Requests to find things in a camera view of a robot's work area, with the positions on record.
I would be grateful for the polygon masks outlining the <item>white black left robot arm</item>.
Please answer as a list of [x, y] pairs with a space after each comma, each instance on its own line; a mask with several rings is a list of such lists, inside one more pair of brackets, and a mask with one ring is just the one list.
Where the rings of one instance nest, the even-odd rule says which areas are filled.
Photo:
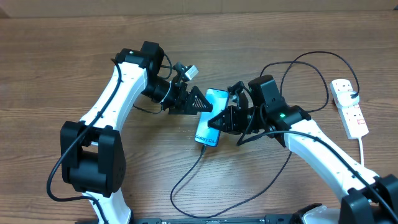
[[96, 213], [95, 223], [132, 223], [134, 215], [126, 205], [121, 185], [126, 159], [121, 130], [139, 95], [150, 98], [170, 114], [196, 115], [210, 112], [212, 104], [187, 82], [198, 70], [181, 63], [173, 80], [158, 75], [166, 58], [158, 43], [145, 41], [140, 50], [122, 49], [112, 59], [112, 77], [94, 106], [78, 122], [67, 121], [60, 131], [61, 157], [55, 165], [64, 182], [89, 200]]

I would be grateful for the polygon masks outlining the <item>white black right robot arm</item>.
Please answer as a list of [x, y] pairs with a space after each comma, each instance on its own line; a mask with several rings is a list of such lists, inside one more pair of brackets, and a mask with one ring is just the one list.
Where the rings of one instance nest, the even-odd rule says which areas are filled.
[[300, 156], [332, 189], [340, 208], [313, 203], [290, 217], [290, 223], [397, 223], [397, 177], [380, 177], [365, 168], [329, 139], [311, 116], [299, 106], [289, 106], [271, 75], [248, 83], [253, 106], [249, 107], [243, 86], [228, 88], [236, 95], [228, 106], [211, 118], [209, 127], [230, 134], [254, 133], [275, 138]]

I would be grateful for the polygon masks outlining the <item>white power strip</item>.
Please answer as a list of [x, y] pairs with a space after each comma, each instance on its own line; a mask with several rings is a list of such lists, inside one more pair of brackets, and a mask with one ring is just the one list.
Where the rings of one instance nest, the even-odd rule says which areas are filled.
[[[334, 102], [335, 96], [339, 91], [353, 91], [356, 93], [353, 90], [351, 82], [347, 79], [333, 80], [330, 83], [330, 88]], [[338, 108], [338, 112], [348, 139], [360, 139], [369, 133], [369, 129], [359, 103], [343, 109]]]

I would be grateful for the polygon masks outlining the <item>blue Galaxy S24 smartphone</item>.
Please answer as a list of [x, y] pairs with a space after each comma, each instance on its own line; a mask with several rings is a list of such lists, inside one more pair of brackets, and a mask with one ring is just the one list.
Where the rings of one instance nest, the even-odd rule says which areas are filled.
[[229, 93], [225, 90], [209, 88], [206, 91], [205, 98], [213, 105], [213, 109], [211, 112], [201, 113], [195, 133], [195, 141], [210, 147], [216, 147], [221, 131], [209, 127], [208, 122], [227, 107]]

